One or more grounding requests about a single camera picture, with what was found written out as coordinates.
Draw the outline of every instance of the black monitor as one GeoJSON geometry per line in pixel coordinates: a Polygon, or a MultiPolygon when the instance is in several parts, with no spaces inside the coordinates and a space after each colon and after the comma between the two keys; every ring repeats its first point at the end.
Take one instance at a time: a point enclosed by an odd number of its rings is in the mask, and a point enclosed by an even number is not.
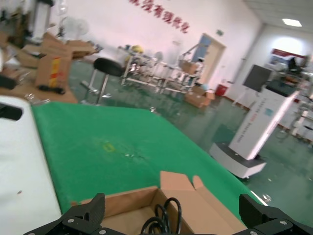
{"type": "Polygon", "coordinates": [[[262,87],[268,81],[271,72],[271,70],[264,67],[253,65],[243,85],[257,92],[261,92],[262,87]]]}

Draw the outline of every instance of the black cable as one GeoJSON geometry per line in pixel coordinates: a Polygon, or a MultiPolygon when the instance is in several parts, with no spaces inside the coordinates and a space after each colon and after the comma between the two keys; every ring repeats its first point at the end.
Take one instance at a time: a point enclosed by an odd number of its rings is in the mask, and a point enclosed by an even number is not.
{"type": "Polygon", "coordinates": [[[179,234],[180,229],[181,229],[181,206],[179,200],[177,200],[174,197],[171,197],[167,199],[162,206],[161,204],[156,204],[155,207],[155,217],[152,217],[148,219],[144,225],[142,226],[141,229],[141,234],[144,234],[145,231],[148,229],[148,233],[154,234],[156,229],[160,231],[160,233],[164,234],[179,234]],[[177,218],[177,226],[176,230],[173,232],[171,231],[171,226],[170,226],[170,220],[169,220],[169,215],[167,213],[167,208],[170,205],[170,202],[173,201],[177,204],[177,209],[178,209],[178,218],[177,218]],[[159,216],[158,210],[161,209],[162,215],[159,216]]]}

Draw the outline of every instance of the ceiling light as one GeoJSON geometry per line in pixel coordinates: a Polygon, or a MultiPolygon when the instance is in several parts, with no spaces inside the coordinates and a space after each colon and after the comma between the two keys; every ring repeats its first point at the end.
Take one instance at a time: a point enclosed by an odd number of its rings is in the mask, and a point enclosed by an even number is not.
{"type": "Polygon", "coordinates": [[[302,24],[300,23],[300,21],[291,20],[291,19],[283,19],[283,22],[286,25],[295,26],[295,27],[302,27],[302,24]]]}

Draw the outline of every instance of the green mat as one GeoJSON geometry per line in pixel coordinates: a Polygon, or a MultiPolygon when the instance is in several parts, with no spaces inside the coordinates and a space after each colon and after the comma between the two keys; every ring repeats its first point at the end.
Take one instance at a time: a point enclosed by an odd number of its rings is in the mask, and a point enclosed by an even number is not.
{"type": "Polygon", "coordinates": [[[239,217],[251,192],[168,121],[141,109],[51,102],[34,106],[61,211],[71,201],[160,186],[160,171],[199,175],[239,217]]]}

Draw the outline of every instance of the white fan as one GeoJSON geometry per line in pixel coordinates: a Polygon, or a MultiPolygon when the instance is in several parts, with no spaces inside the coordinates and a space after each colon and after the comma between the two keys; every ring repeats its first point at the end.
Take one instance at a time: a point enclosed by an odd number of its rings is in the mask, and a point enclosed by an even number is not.
{"type": "Polygon", "coordinates": [[[63,19],[62,25],[65,29],[67,37],[78,40],[80,36],[85,35],[89,31],[88,23],[83,19],[75,19],[66,17],[63,19]]]}

